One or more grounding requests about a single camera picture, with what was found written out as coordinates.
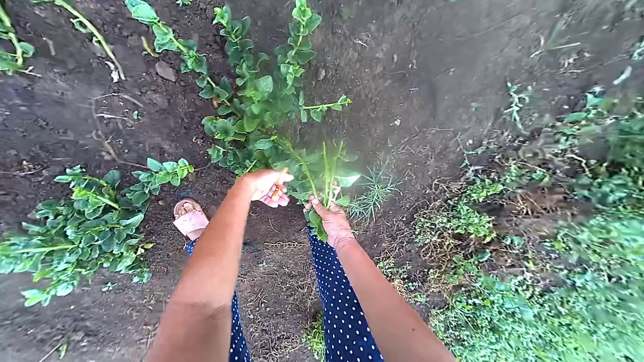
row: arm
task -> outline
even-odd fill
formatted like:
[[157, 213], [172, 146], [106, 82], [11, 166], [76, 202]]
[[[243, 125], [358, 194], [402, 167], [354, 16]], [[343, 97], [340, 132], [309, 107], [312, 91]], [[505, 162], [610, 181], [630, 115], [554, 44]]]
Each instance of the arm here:
[[[161, 319], [149, 361], [227, 361], [231, 303], [251, 200], [286, 205], [270, 196], [279, 172], [263, 170], [238, 179], [199, 237], [194, 253]], [[289, 181], [286, 175], [283, 180]]]
[[342, 209], [329, 210], [315, 198], [312, 206], [323, 219], [328, 243], [353, 286], [378, 348], [392, 362], [455, 361], [451, 353], [374, 265], [356, 242]]

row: right hand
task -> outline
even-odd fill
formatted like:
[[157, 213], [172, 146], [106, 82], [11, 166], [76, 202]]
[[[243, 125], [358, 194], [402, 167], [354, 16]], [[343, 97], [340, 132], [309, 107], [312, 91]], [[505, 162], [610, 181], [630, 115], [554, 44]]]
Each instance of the right hand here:
[[354, 234], [351, 232], [349, 220], [346, 219], [345, 212], [338, 205], [331, 203], [328, 210], [313, 195], [308, 198], [309, 203], [304, 206], [308, 211], [311, 207], [317, 214], [322, 217], [322, 226], [327, 232], [327, 242], [335, 250], [338, 250], [348, 243], [355, 242]]

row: soil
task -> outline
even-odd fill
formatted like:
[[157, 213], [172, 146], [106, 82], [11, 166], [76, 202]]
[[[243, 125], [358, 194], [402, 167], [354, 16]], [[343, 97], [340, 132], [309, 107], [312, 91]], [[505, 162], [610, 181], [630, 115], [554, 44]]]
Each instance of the soil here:
[[[137, 169], [122, 162], [184, 157], [198, 171], [178, 189], [162, 190], [146, 215], [144, 232], [155, 243], [146, 253], [153, 271], [149, 283], [133, 285], [129, 276], [102, 272], [47, 307], [25, 308], [19, 291], [29, 288], [30, 276], [1, 276], [0, 354], [6, 361], [37, 361], [64, 342], [66, 361], [141, 360], [185, 262], [172, 205], [190, 196], [213, 213], [234, 182], [206, 158], [211, 141], [200, 121], [213, 114], [213, 105], [198, 96], [193, 74], [178, 71], [178, 56], [144, 53], [140, 37], [151, 39], [151, 32], [130, 18], [121, 1], [73, 3], [113, 45], [127, 80], [112, 83], [106, 58], [73, 29], [64, 10], [9, 4], [19, 37], [38, 49], [28, 64], [42, 77], [0, 76], [0, 231], [18, 230], [39, 201], [68, 195], [65, 185], [53, 182], [66, 166], [86, 164], [103, 175], [113, 168]], [[174, 1], [150, 3], [175, 33], [198, 42], [211, 75], [234, 75], [211, 24], [218, 1], [194, 0], [181, 8]], [[345, 93], [354, 103], [293, 131], [304, 143], [348, 139], [364, 167], [386, 167], [400, 181], [401, 194], [375, 223], [361, 226], [359, 241], [374, 258], [391, 255], [416, 269], [428, 262], [410, 242], [414, 214], [458, 180], [464, 149], [517, 131], [502, 114], [506, 82], [532, 85], [523, 127], [538, 129], [575, 107], [590, 87], [611, 85], [631, 64], [629, 49], [644, 35], [641, 14], [624, 11], [619, 1], [310, 3], [323, 22], [313, 36], [318, 56], [305, 75], [307, 97], [326, 102]], [[235, 17], [252, 17], [250, 35], [259, 50], [272, 53], [285, 43], [292, 1], [230, 5]], [[581, 44], [539, 52], [540, 39], [547, 41], [562, 19], [566, 27], [551, 47]], [[176, 70], [176, 81], [157, 74], [159, 60]], [[643, 69], [635, 66], [609, 92], [639, 90]], [[314, 360], [301, 342], [303, 328], [320, 309], [304, 226], [296, 205], [252, 208], [238, 293], [257, 361]], [[103, 291], [107, 283], [114, 287]], [[428, 307], [418, 305], [423, 315]]]

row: potato plant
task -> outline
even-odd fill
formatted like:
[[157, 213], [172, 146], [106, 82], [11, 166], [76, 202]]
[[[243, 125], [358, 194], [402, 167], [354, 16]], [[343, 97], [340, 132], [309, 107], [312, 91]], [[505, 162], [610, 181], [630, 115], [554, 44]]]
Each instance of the potato plant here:
[[35, 49], [31, 44], [18, 39], [11, 24], [11, 18], [9, 18], [5, 10], [4, 1], [0, 1], [0, 40], [10, 41], [14, 46], [13, 53], [0, 48], [0, 71], [7, 74], [14, 74], [15, 72], [30, 73], [26, 69], [24, 61], [33, 55]]
[[[214, 24], [222, 27], [225, 52], [237, 74], [234, 80], [222, 78], [218, 85], [208, 75], [206, 59], [197, 53], [194, 43], [177, 39], [170, 26], [146, 2], [125, 0], [125, 4], [133, 18], [152, 27], [156, 51], [180, 52], [182, 71], [199, 73], [196, 82], [203, 89], [200, 95], [213, 99], [218, 106], [217, 115], [202, 121], [205, 132], [218, 140], [217, 145], [208, 149], [212, 162], [238, 175], [254, 169], [288, 167], [289, 173], [295, 176], [289, 194], [300, 202], [315, 194], [321, 195], [326, 205], [348, 204], [349, 197], [341, 195], [341, 188], [351, 186], [360, 174], [351, 171], [348, 163], [355, 158], [347, 155], [344, 142], [323, 142], [321, 149], [309, 151], [294, 147], [287, 137], [278, 133], [285, 119], [320, 122], [326, 111], [341, 111], [351, 103], [342, 95], [335, 102], [306, 105], [301, 76], [306, 63], [316, 56], [311, 49], [310, 35], [322, 19], [311, 11], [306, 0], [296, 1], [288, 42], [275, 49], [277, 66], [272, 71], [264, 69], [269, 64], [269, 56], [255, 53], [253, 42], [246, 38], [251, 19], [234, 20], [228, 6], [214, 8]], [[320, 217], [311, 211], [307, 220], [315, 227], [315, 233], [326, 240]]]
[[44, 289], [23, 292], [26, 306], [69, 294], [101, 267], [133, 274], [133, 283], [150, 279], [142, 254], [154, 244], [143, 241], [140, 227], [149, 198], [163, 184], [178, 186], [193, 167], [184, 159], [161, 164], [149, 158], [147, 165], [149, 171], [133, 173], [139, 183], [122, 189], [117, 170], [96, 178], [76, 166], [56, 177], [70, 185], [71, 197], [41, 202], [34, 211], [41, 222], [23, 223], [27, 235], [9, 234], [0, 243], [0, 272], [28, 271], [33, 281], [49, 281]]

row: forearm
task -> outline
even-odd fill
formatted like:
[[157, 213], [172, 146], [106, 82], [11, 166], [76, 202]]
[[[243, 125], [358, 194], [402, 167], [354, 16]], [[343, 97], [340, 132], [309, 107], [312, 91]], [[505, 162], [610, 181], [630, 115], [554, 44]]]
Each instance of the forearm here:
[[454, 361], [355, 240], [343, 243], [336, 251], [386, 360]]
[[242, 241], [251, 204], [243, 182], [235, 183], [199, 237], [173, 301], [216, 309], [230, 305], [242, 257]]

